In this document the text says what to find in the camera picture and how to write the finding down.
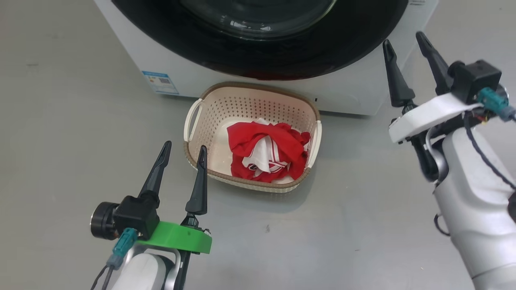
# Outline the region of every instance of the qr code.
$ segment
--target qr code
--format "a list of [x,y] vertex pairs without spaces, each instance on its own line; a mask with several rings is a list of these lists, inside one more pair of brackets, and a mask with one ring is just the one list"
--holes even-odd
[[169,81],[167,78],[162,78],[162,77],[160,77],[160,78],[159,78],[159,81],[160,81],[162,84],[169,84],[169,85],[170,85],[170,81]]

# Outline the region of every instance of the laundry basket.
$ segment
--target laundry basket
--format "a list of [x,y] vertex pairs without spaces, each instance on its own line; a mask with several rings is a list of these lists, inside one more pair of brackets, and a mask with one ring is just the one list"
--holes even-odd
[[[309,132],[308,158],[303,175],[287,176],[272,183],[231,176],[233,153],[227,128],[238,122],[263,118],[272,124],[287,123],[299,132]],[[235,186],[274,193],[298,187],[310,173],[321,141],[319,111],[305,97],[279,88],[246,83],[221,83],[205,91],[190,108],[184,127],[184,149],[195,168],[202,145],[208,149],[208,175]]]

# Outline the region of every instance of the black cable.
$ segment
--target black cable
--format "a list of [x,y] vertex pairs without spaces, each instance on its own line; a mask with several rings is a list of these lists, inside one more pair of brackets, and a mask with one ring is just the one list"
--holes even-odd
[[90,290],[93,290],[95,289],[95,286],[97,284],[97,282],[99,281],[100,279],[100,276],[102,276],[102,274],[104,273],[104,271],[107,269],[107,265],[104,266],[104,268],[102,268],[102,270],[100,270],[100,273],[97,275],[97,278],[95,278],[95,281],[93,282],[93,285],[91,286],[91,289]]
[[441,215],[436,214],[436,216],[433,218],[433,223],[436,225],[437,230],[438,230],[441,234],[443,234],[443,235],[445,235],[445,236],[448,236],[448,237],[449,237],[449,236],[450,236],[450,234],[449,234],[449,233],[447,233],[447,232],[445,232],[445,231],[443,231],[443,230],[441,229],[441,227],[439,226],[439,217],[440,217],[440,216],[441,216]]
[[104,285],[102,285],[102,290],[106,290],[107,289],[107,285],[109,284],[109,279],[111,279],[111,274],[113,274],[113,269],[115,267],[113,265],[111,265],[109,267],[109,270],[107,271],[107,274],[106,274],[106,280],[104,280]]
[[513,190],[516,190],[516,185],[514,185],[512,182],[510,182],[496,167],[494,167],[494,165],[489,161],[489,159],[487,159],[486,155],[482,152],[482,150],[478,146],[477,141],[475,140],[475,137],[473,137],[473,133],[471,132],[470,121],[468,118],[469,114],[470,114],[469,112],[466,112],[464,114],[464,128],[466,128],[467,137],[470,139],[471,144],[473,145],[473,148],[475,148],[475,151],[477,151],[478,155],[480,155],[480,157],[482,157],[482,160],[484,161],[484,163],[487,166],[489,166],[489,168],[491,168],[491,170],[493,170],[493,172],[494,172],[494,174],[496,174],[496,176],[501,178],[502,181],[504,183],[508,184]]

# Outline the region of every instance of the connector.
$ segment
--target connector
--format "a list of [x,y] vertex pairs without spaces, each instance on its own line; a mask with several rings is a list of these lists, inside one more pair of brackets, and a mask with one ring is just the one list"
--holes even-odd
[[133,247],[138,239],[138,231],[132,228],[126,228],[117,243],[113,247],[113,254],[106,262],[107,266],[113,266],[114,270],[120,269],[124,262],[125,255]]
[[477,102],[484,105],[484,108],[493,111],[504,122],[514,118],[516,109],[509,105],[509,100],[498,95],[491,88],[483,88],[477,95]]

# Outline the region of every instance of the red cloth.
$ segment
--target red cloth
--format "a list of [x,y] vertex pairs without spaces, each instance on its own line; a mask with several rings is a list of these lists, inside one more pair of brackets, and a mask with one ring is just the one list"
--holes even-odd
[[[304,172],[308,154],[304,145],[310,141],[310,133],[292,129],[286,123],[276,125],[263,125],[255,122],[236,123],[228,127],[229,146],[233,152],[231,163],[231,174],[248,180],[272,182],[281,179],[289,174],[294,180],[298,179]],[[274,173],[262,172],[254,177],[254,170],[246,168],[242,164],[244,157],[251,155],[256,143],[265,136],[276,142],[280,154],[280,160],[290,163],[290,166]]]

